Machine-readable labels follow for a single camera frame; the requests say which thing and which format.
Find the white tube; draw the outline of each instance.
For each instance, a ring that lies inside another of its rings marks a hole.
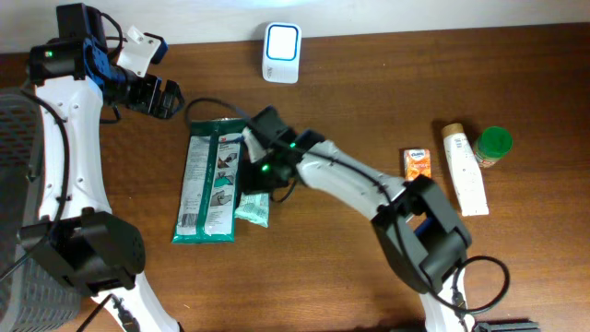
[[[447,125],[442,129],[442,137],[461,214],[464,217],[489,214],[481,171],[463,132],[463,126]]]

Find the small juice box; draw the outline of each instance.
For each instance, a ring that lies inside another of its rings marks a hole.
[[[404,151],[404,165],[406,180],[413,181],[418,175],[432,177],[431,152],[425,148],[415,148]]]

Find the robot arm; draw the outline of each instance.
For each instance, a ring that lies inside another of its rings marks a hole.
[[[354,160],[317,133],[297,135],[272,107],[248,127],[244,136],[251,164],[244,165],[247,173],[241,176],[246,194],[272,191],[296,178],[335,196],[372,222],[390,267],[420,293],[427,331],[471,331],[471,315],[460,319],[430,294],[435,291],[444,301],[466,308],[454,297],[458,291],[465,294],[464,273],[457,278],[457,290],[453,277],[471,244],[465,225],[432,180],[419,177],[408,183]],[[426,220],[411,230],[407,222],[420,215]]]
[[[45,222],[23,228],[19,239],[62,286],[96,302],[111,295],[105,307],[123,330],[179,331],[146,279],[139,230],[112,215],[100,166],[103,104],[122,104],[160,119],[182,108],[175,82],[160,91],[161,78],[145,73],[150,62],[161,60],[166,43],[132,27],[129,45],[120,52],[119,64],[112,65],[101,23],[106,15],[76,4],[58,6],[57,17],[60,38],[31,49],[29,79],[36,97],[61,119],[67,145],[57,119],[41,107],[45,176],[39,218]],[[64,174],[67,197],[61,197]],[[61,218],[56,216],[60,205]],[[49,240],[33,250],[49,230]]]

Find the wall outlet device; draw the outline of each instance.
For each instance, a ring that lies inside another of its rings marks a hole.
[[[266,26],[262,75],[276,83],[295,83],[299,78],[301,28],[292,23],[273,22]]]

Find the wet wipes package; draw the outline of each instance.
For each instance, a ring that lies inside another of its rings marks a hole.
[[[243,120],[193,122],[173,243],[234,241]]]

